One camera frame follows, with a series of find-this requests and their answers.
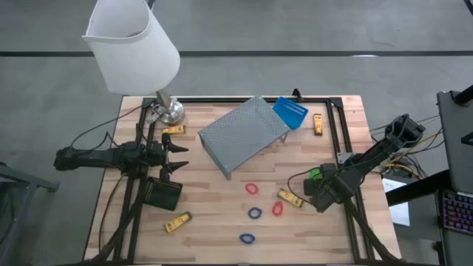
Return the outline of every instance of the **rgb keyboard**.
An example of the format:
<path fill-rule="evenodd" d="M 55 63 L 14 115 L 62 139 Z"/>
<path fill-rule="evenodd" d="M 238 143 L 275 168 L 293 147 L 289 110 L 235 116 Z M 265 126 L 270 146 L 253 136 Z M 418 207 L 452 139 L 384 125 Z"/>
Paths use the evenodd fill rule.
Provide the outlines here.
<path fill-rule="evenodd" d="M 473 197 L 443 191 L 443 226 L 473 235 Z"/>

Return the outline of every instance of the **rubber band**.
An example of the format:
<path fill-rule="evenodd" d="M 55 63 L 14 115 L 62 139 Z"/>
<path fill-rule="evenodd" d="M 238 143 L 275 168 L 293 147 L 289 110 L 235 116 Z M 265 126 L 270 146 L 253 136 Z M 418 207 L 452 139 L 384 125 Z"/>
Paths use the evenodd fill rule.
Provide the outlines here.
<path fill-rule="evenodd" d="M 256 237 L 251 233 L 242 233 L 241 235 L 239 235 L 239 239 L 246 245 L 250 245 L 253 244 L 253 242 L 256 240 Z"/>
<path fill-rule="evenodd" d="M 258 192 L 259 192 L 259 189 L 258 189 L 258 187 L 256 186 L 255 183 L 246 184 L 245 189 L 251 195 L 258 194 Z"/>
<path fill-rule="evenodd" d="M 273 214 L 274 216 L 280 216 L 282 214 L 282 209 L 283 209 L 283 204 L 282 204 L 282 201 L 278 201 L 276 203 L 274 203 L 273 205 Z"/>
<path fill-rule="evenodd" d="M 253 211 L 258 211 L 258 214 L 256 216 L 253 216 L 252 213 Z M 261 217 L 261 215 L 263 214 L 263 211 L 261 211 L 260 208 L 257 208 L 257 207 L 252 207 L 249 211 L 248 211 L 248 216 L 251 218 L 251 219 L 258 219 Z"/>

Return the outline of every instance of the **gray floor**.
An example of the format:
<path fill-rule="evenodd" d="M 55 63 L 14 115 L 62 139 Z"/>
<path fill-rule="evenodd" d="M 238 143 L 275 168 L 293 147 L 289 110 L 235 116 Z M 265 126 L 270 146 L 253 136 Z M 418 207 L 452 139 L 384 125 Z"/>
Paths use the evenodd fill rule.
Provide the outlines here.
<path fill-rule="evenodd" d="M 0 51 L 87 51 L 92 0 L 0 0 Z M 157 0 L 154 13 L 179 50 L 468 50 L 473 16 L 462 0 Z M 472 57 L 184 58 L 174 95 L 361 95 L 374 128 L 405 112 L 436 114 L 435 93 L 473 83 Z M 0 161 L 59 181 L 40 191 L 17 265 L 79 261 L 103 171 L 58 172 L 55 151 L 117 114 L 94 58 L 0 58 Z M 77 146 L 99 143 L 106 130 Z M 434 134 L 438 121 L 426 125 Z M 442 148 L 418 156 L 433 174 Z M 427 240 L 398 230 L 403 257 L 434 262 Z"/>

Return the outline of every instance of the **yellow package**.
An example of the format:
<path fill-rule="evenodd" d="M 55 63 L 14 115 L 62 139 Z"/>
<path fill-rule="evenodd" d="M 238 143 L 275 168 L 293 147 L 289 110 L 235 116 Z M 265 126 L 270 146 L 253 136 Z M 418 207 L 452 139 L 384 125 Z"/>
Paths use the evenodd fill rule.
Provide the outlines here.
<path fill-rule="evenodd" d="M 315 129 L 316 136 L 322 136 L 322 115 L 313 115 L 313 126 Z"/>
<path fill-rule="evenodd" d="M 190 220 L 192 220 L 192 215 L 190 212 L 186 211 L 185 213 L 167 222 L 164 225 L 164 229 L 166 229 L 166 232 L 171 233 L 172 231 L 183 226 L 185 223 L 187 223 Z"/>
<path fill-rule="evenodd" d="M 172 126 L 167 129 L 163 129 L 163 133 L 169 133 L 169 134 L 185 134 L 186 133 L 186 126 L 181 125 L 181 126 Z"/>
<path fill-rule="evenodd" d="M 302 199 L 299 199 L 296 195 L 290 192 L 287 192 L 286 190 L 282 188 L 279 189 L 278 197 L 289 202 L 292 205 L 295 205 L 297 208 L 301 208 L 302 203 L 304 203 Z"/>

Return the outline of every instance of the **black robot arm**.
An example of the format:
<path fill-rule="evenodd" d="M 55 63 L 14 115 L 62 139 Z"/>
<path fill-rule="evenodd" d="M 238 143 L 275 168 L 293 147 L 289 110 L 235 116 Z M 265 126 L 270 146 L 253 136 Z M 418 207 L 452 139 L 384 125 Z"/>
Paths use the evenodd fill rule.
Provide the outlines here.
<path fill-rule="evenodd" d="M 136 141 L 123 143 L 105 151 L 80 150 L 72 147 L 60 149 L 56 153 L 54 166 L 59 171 L 73 170 L 79 167 L 118 168 L 127 171 L 136 166 L 163 166 L 163 181 L 169 181 L 169 174 L 188 162 L 170 163 L 168 152 L 188 151 L 171 142 L 168 133 L 163 134 L 162 143 L 156 140 L 149 148 Z"/>
<path fill-rule="evenodd" d="M 310 202 L 323 213 L 334 202 L 342 204 L 349 200 L 360 186 L 364 176 L 379 166 L 401 148 L 414 146 L 425 128 L 409 118 L 408 114 L 397 117 L 386 127 L 385 137 L 363 154 L 356 154 L 340 168 L 333 163 L 320 165 L 323 179 L 304 181 L 304 194 L 312 196 Z"/>

